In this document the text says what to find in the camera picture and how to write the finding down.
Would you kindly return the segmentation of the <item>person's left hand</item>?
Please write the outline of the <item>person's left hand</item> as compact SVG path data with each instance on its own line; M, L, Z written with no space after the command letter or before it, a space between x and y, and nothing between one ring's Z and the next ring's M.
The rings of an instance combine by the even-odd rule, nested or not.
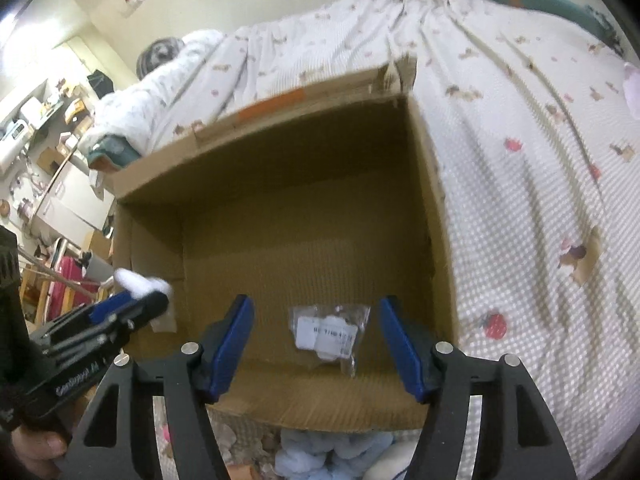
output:
M60 468L55 463L67 451L65 439L53 431L36 431L25 426L11 434L13 454L35 478L57 479Z

